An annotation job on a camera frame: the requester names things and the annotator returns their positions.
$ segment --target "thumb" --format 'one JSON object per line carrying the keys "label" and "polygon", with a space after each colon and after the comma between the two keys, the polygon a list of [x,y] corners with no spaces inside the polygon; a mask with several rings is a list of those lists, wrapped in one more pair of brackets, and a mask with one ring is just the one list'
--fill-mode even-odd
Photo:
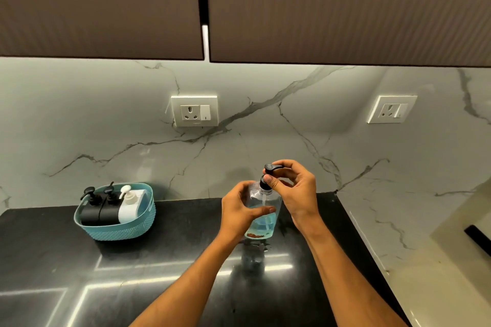
{"label": "thumb", "polygon": [[291,189],[285,185],[283,185],[280,180],[276,177],[273,177],[270,174],[266,174],[263,176],[264,181],[273,188],[274,191],[278,192],[281,196],[286,193],[287,189]]}
{"label": "thumb", "polygon": [[267,215],[268,213],[273,213],[276,211],[276,208],[273,206],[261,206],[261,207],[256,207],[256,208],[251,208],[250,213],[254,219],[257,219],[258,217]]}

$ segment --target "basket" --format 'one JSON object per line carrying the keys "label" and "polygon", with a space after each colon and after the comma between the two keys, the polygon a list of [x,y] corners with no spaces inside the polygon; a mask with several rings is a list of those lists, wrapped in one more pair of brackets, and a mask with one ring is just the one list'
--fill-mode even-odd
{"label": "basket", "polygon": [[[80,222],[80,212],[82,211],[83,206],[88,203],[88,197],[85,197],[77,207],[73,220],[96,241],[120,241],[123,239],[136,238],[147,232],[152,226],[155,219],[155,201],[152,188],[142,182],[130,184],[118,183],[114,184],[114,191],[120,190],[124,185],[131,185],[133,190],[144,189],[148,194],[150,194],[148,207],[146,207],[145,211],[141,215],[129,223],[104,226],[85,226]],[[95,189],[95,193],[102,192],[105,187],[107,187],[107,185]]]}

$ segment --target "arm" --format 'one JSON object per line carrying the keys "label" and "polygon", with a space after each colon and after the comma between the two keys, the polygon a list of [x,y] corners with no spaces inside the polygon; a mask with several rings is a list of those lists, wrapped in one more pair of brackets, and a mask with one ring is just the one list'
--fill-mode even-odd
{"label": "arm", "polygon": [[271,206],[249,209],[243,205],[242,197],[252,182],[240,182],[224,196],[217,237],[130,327],[194,327],[198,323],[215,277],[225,259],[242,239],[252,220],[275,211]]}
{"label": "arm", "polygon": [[273,164],[284,165],[286,168],[277,169],[274,175],[289,178],[293,184],[271,176],[265,176],[264,180],[283,197],[293,222],[305,237],[339,327],[406,327],[322,221],[317,208],[315,176],[292,160]]}

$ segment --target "black bottle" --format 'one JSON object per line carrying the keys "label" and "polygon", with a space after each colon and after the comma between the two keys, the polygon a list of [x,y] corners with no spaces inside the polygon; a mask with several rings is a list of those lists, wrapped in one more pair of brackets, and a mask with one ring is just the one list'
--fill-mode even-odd
{"label": "black bottle", "polygon": [[122,200],[119,199],[121,192],[114,191],[114,182],[104,189],[106,199],[99,213],[99,225],[115,225],[119,224],[118,213]]}
{"label": "black bottle", "polygon": [[80,198],[82,200],[86,195],[90,195],[89,202],[83,206],[82,212],[80,212],[80,222],[85,226],[97,226],[99,225],[99,213],[103,206],[104,198],[101,194],[94,194],[95,187],[89,186],[83,191],[83,195]]}

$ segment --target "glossy black surface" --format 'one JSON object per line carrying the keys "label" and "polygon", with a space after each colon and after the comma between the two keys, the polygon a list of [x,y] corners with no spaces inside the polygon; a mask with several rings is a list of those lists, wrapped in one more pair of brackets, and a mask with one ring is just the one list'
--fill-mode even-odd
{"label": "glossy black surface", "polygon": [[[402,311],[337,197],[318,194],[322,218],[377,291]],[[220,199],[157,203],[148,233],[95,242],[76,207],[0,217],[0,326],[128,326],[216,236]],[[200,325],[336,325],[314,260],[285,207],[273,237],[239,244],[218,273]]]}

